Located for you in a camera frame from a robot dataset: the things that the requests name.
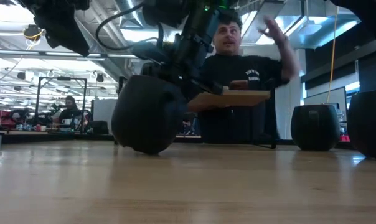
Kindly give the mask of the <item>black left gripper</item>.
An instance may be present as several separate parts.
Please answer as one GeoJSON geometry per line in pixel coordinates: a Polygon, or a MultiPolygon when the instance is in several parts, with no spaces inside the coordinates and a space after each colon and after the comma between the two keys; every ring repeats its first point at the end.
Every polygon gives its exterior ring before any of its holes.
{"type": "MultiPolygon", "coordinates": [[[[53,25],[67,27],[76,10],[89,9],[89,0],[18,0],[18,3],[34,15],[34,22],[42,29],[53,25]]],[[[79,28],[49,30],[49,45],[65,47],[84,57],[89,54],[88,43],[79,28]]]]}

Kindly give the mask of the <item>black metal rack frame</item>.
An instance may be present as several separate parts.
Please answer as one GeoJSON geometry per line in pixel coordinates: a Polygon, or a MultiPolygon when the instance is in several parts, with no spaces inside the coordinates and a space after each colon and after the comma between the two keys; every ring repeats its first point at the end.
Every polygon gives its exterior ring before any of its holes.
{"type": "MultiPolygon", "coordinates": [[[[34,121],[35,121],[36,124],[38,123],[38,116],[39,116],[40,91],[41,91],[41,88],[43,86],[45,86],[45,85],[41,85],[41,81],[43,79],[53,80],[54,77],[39,77],[39,81],[38,81],[38,84],[37,84],[37,94],[36,94],[37,97],[36,97],[35,115],[34,115],[34,121]]],[[[84,120],[85,120],[84,111],[85,111],[85,103],[86,103],[86,95],[87,95],[87,82],[88,82],[88,80],[86,78],[72,78],[72,77],[65,77],[65,76],[56,77],[56,79],[58,81],[68,81],[68,82],[72,81],[72,80],[83,80],[84,81],[83,103],[82,103],[82,118],[80,120],[80,124],[78,125],[78,127],[80,127],[80,134],[83,134],[84,120]]]]}

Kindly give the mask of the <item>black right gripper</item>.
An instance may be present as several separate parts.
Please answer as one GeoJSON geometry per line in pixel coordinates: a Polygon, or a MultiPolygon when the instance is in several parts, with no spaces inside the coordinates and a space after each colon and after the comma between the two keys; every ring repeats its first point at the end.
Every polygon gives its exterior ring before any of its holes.
{"type": "Polygon", "coordinates": [[[186,99],[187,112],[197,113],[219,106],[199,100],[191,101],[201,93],[221,95],[223,86],[201,76],[201,68],[208,53],[213,51],[212,33],[197,29],[184,29],[175,36],[169,52],[170,61],[163,66],[154,62],[143,64],[140,74],[162,78],[180,88],[186,99]]]}

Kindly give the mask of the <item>white cabinet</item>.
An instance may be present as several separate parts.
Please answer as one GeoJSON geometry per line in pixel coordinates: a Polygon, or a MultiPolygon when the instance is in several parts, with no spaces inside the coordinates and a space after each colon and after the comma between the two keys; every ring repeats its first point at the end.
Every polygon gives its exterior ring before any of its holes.
{"type": "Polygon", "coordinates": [[[94,121],[106,121],[108,125],[109,133],[111,130],[111,118],[116,105],[117,99],[95,99],[93,100],[93,120],[94,121]]]}

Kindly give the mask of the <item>black mug orange interior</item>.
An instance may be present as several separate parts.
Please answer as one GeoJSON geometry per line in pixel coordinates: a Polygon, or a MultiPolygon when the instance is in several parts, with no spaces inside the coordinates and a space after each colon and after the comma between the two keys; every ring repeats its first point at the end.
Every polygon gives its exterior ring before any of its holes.
{"type": "Polygon", "coordinates": [[[340,138],[339,121],[332,105],[296,106],[291,118],[291,137],[302,151],[329,151],[340,138]]]}

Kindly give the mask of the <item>white pendant lamp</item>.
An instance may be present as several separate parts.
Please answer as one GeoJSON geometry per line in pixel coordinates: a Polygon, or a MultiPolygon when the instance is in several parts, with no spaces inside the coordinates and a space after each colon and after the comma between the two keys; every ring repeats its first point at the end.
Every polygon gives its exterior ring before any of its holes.
{"type": "Polygon", "coordinates": [[[322,25],[316,24],[312,20],[307,20],[298,31],[299,35],[313,35],[322,28],[322,25]]]}

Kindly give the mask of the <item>person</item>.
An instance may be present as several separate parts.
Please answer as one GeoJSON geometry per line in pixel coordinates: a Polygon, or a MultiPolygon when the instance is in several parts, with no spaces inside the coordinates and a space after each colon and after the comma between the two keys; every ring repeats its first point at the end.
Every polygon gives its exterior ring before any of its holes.
{"type": "Polygon", "coordinates": [[[65,99],[65,109],[61,112],[58,121],[60,124],[62,124],[64,120],[74,119],[81,114],[82,112],[78,109],[75,98],[72,96],[67,96],[65,99]]]}
{"type": "MultiPolygon", "coordinates": [[[[229,90],[267,90],[287,85],[297,77],[300,64],[276,21],[263,18],[265,29],[260,33],[274,40],[280,59],[258,55],[240,55],[242,21],[238,16],[220,19],[213,37],[215,54],[208,57],[201,75],[215,81],[229,90]]],[[[270,102],[256,106],[192,106],[198,114],[200,135],[208,144],[246,144],[255,140],[270,138],[276,116],[270,102]]]]}

